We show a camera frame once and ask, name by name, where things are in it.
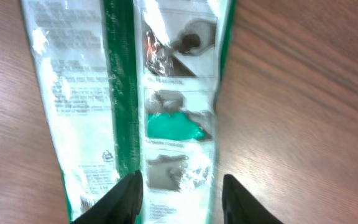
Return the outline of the green 3M wipes pack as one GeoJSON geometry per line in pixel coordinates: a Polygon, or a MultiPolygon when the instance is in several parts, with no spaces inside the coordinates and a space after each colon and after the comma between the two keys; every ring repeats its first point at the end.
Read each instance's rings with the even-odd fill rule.
{"type": "Polygon", "coordinates": [[[141,171],[135,223],[213,221],[234,1],[20,3],[72,223],[141,171]]]}

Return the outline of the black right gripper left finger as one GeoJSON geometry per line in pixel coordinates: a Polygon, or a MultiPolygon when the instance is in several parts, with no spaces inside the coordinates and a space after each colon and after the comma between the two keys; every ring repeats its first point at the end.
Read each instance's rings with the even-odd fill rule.
{"type": "Polygon", "coordinates": [[[72,224],[134,224],[143,203],[142,173],[127,174],[72,224]]]}

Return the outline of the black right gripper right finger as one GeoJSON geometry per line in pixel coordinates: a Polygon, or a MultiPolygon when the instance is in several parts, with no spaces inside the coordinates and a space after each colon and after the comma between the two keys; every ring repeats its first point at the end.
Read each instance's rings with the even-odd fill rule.
{"type": "Polygon", "coordinates": [[[222,208],[224,224],[283,224],[231,174],[223,178],[222,208]]]}

